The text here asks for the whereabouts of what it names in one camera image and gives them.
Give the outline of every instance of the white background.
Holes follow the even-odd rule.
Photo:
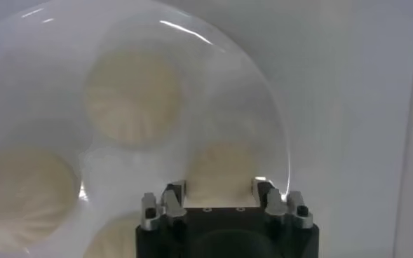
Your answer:
[[[276,87],[322,257],[413,257],[413,0],[163,1],[222,29]],[[39,2],[0,0],[0,19]]]

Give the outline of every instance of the round plastic container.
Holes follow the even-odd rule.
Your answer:
[[[118,48],[158,53],[182,82],[173,127],[144,146],[106,138],[83,105],[96,59]],[[0,257],[82,257],[97,230],[184,179],[207,144],[248,143],[257,175],[288,192],[288,140],[270,85],[228,37],[152,1],[52,1],[0,24],[0,149],[29,145],[63,157],[79,179],[79,203],[49,238]]]

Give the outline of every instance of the clear plastic tray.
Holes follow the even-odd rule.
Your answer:
[[[156,51],[182,77],[184,106],[165,137],[125,146],[92,127],[84,81],[115,48]],[[61,155],[76,172],[79,201],[61,227],[22,252],[0,257],[82,257],[109,220],[139,210],[144,192],[183,179],[206,144],[244,141],[258,175],[288,191],[288,140],[270,86],[218,29],[151,1],[52,1],[0,24],[0,148],[27,144]]]

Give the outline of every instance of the translucent plastic lid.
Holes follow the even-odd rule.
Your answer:
[[[116,49],[158,53],[180,76],[183,104],[164,136],[120,144],[91,123],[83,87],[95,61]],[[54,1],[0,24],[0,149],[49,149],[72,165],[79,201],[42,243],[0,257],[81,257],[109,220],[184,179],[211,142],[246,142],[258,177],[288,191],[287,135],[270,86],[252,60],[213,26],[150,1]]]

